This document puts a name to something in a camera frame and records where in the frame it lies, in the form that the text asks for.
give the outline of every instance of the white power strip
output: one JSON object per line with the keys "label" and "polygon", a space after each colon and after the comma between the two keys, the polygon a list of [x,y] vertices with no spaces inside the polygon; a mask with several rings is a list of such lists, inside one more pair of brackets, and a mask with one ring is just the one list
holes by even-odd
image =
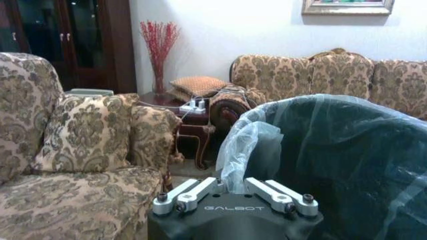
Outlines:
{"label": "white power strip", "polygon": [[181,113],[192,113],[192,114],[204,114],[205,113],[205,109],[204,108],[197,108],[196,106],[188,106],[188,105],[183,105],[179,107],[179,112]]}
{"label": "white power strip", "polygon": [[205,102],[200,101],[199,106],[196,106],[196,101],[193,99],[179,107],[179,112],[181,113],[204,114],[205,111]]}

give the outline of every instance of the picture frame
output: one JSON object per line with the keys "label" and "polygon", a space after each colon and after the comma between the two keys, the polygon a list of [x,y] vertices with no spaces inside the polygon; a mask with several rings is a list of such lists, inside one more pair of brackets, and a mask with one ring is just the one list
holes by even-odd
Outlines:
{"label": "picture frame", "polygon": [[303,15],[389,15],[395,0],[303,0]]}

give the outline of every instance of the sofa armrest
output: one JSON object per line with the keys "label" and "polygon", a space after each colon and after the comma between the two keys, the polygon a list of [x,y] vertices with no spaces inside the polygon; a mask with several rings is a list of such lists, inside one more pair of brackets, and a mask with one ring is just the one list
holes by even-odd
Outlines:
{"label": "sofa armrest", "polygon": [[152,167],[168,175],[171,159],[183,161],[176,150],[176,132],[181,119],[164,108],[132,108],[128,161],[132,165]]}
{"label": "sofa armrest", "polygon": [[227,134],[240,115],[265,103],[265,96],[256,88],[229,85],[209,100],[209,118],[216,130]]}

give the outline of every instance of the vase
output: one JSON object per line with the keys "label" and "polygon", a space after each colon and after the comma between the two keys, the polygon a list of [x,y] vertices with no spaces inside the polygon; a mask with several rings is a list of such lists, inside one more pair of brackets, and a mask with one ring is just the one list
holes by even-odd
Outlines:
{"label": "vase", "polygon": [[152,92],[156,95],[164,95],[165,94],[163,69],[157,69],[157,70],[153,71]]}

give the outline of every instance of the floral armchair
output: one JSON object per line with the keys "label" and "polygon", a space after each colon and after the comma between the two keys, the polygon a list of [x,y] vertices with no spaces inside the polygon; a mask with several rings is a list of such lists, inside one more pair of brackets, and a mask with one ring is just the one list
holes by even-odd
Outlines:
{"label": "floral armchair", "polygon": [[56,100],[56,71],[43,58],[0,53],[0,239],[133,239],[168,180],[181,121],[165,109],[132,108],[132,166],[35,174]]}

